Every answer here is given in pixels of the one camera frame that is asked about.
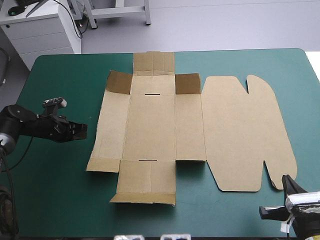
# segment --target green table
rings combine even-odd
[[[88,124],[87,139],[55,143],[34,139],[12,171],[22,236],[111,237],[116,234],[190,233],[198,237],[283,236],[280,223],[260,220],[258,207],[283,203],[266,170],[258,192],[219,191],[206,163],[179,162],[176,206],[108,203],[118,174],[86,172],[109,70],[132,73],[131,53],[41,56],[18,99],[35,113],[45,99],[64,97],[59,113]],[[320,190],[320,83],[300,49],[177,52],[176,73],[262,77],[273,88],[298,165],[297,182]],[[8,157],[13,165],[29,138]],[[7,182],[5,174],[1,182]]]

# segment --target white drawer cabinet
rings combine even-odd
[[[69,8],[66,0],[60,2]],[[81,39],[61,5],[48,1],[28,18],[26,14],[35,4],[28,6],[22,14],[9,16],[8,9],[14,5],[14,0],[4,1],[0,26],[29,70],[41,55],[81,53]]]

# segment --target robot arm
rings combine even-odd
[[[282,177],[284,206],[259,208],[261,219],[287,221],[299,240],[320,237],[320,192],[307,192],[289,175]]]
[[[58,109],[67,102],[53,98],[43,102],[43,114],[34,114],[17,104],[6,106],[0,112],[0,148],[9,155],[16,146],[19,135],[49,139],[63,143],[87,137],[87,125],[68,121],[58,115]]]

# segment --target white table frame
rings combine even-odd
[[[115,0],[115,7],[93,9],[91,0],[83,0],[86,14],[93,29],[98,26],[95,19],[128,17],[137,14],[145,14],[145,22],[151,24],[149,0],[144,0],[143,6],[125,6],[125,0]]]

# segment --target white desk leg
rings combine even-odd
[[[89,2],[89,0],[83,0],[83,3],[84,3],[84,6],[85,6],[85,10],[86,10],[86,14],[88,15],[88,18],[89,18],[89,21],[90,21],[90,25],[91,25],[91,28],[93,29],[96,29],[98,26],[95,22],[95,18],[91,12],[91,4]]]
[[[147,25],[151,24],[149,0],[144,0],[145,22]]]
[[[116,8],[123,8],[125,6],[125,0],[115,0]]]

